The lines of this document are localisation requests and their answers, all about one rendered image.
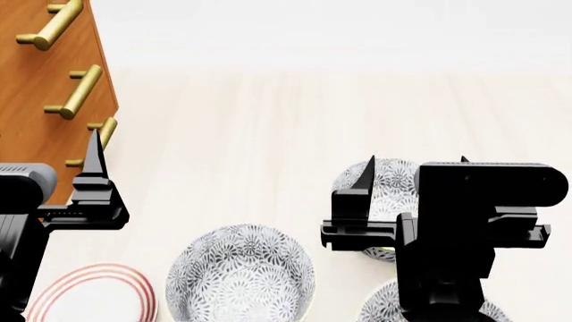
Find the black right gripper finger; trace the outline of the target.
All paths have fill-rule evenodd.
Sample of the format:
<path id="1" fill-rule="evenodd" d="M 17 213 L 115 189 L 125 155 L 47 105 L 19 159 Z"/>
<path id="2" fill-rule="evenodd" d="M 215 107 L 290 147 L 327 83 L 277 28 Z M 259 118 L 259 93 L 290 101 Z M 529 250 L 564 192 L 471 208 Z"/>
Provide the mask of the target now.
<path id="1" fill-rule="evenodd" d="M 333 222 L 368 222 L 374 189 L 375 156 L 349 188 L 332 192 Z"/>
<path id="2" fill-rule="evenodd" d="M 536 223 L 536 204 L 532 201 L 538 183 L 537 164 L 472 163 L 467 157 L 462 157 L 461 163 L 461 201 L 465 206 L 482 212 L 491 224 Z"/>

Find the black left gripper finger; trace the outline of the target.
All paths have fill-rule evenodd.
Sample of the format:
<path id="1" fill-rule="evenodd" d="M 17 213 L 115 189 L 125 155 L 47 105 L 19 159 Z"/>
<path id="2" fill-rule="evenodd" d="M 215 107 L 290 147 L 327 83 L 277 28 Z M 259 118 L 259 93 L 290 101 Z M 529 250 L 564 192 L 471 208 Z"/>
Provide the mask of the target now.
<path id="1" fill-rule="evenodd" d="M 117 190 L 109 179 L 99 131 L 93 131 L 88 142 L 83 168 L 72 182 L 72 203 L 114 203 Z"/>

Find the white plate with red rings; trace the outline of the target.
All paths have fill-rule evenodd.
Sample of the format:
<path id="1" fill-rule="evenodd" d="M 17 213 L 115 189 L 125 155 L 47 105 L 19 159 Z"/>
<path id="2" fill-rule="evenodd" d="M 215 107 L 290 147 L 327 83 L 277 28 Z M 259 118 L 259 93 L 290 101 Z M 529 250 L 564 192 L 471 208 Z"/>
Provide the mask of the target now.
<path id="1" fill-rule="evenodd" d="M 98 263 L 61 276 L 35 299 L 26 322 L 156 322 L 152 284 L 133 267 Z"/>

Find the wooden drawer cabinet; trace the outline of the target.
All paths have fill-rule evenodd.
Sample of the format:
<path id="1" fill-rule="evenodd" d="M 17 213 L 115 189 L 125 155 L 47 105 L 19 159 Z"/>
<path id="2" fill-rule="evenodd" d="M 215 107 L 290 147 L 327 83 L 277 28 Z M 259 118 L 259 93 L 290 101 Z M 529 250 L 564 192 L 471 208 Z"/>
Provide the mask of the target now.
<path id="1" fill-rule="evenodd" d="M 72 195 L 79 168 L 66 160 L 83 159 L 93 131 L 88 123 L 114 117 L 118 101 L 90 0 L 68 29 L 47 51 L 19 45 L 18 34 L 36 34 L 53 14 L 47 4 L 69 0 L 0 0 L 0 163 L 45 163 L 57 172 L 58 183 L 49 205 L 64 205 Z M 73 120 L 46 114 L 44 106 L 64 104 L 80 80 L 70 71 L 103 68 L 97 85 Z"/>

